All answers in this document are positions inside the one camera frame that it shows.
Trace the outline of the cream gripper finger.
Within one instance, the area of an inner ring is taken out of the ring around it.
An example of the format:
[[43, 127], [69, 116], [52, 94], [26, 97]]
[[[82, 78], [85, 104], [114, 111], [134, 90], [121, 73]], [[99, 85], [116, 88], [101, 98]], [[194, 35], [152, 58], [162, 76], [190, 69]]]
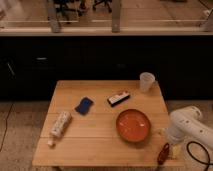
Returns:
[[181, 146], [180, 145], [172, 145], [171, 148], [171, 157], [172, 158], [178, 158], [181, 152]]

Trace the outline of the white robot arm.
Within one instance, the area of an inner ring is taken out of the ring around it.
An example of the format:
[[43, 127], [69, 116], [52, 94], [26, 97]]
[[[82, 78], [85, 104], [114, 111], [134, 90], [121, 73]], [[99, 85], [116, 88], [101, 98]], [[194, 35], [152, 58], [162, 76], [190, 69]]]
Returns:
[[213, 150], [213, 128], [203, 122], [203, 114], [196, 106], [187, 106], [173, 110], [169, 114], [170, 124], [165, 129], [170, 154], [176, 158], [180, 152], [179, 144], [186, 136], [191, 136]]

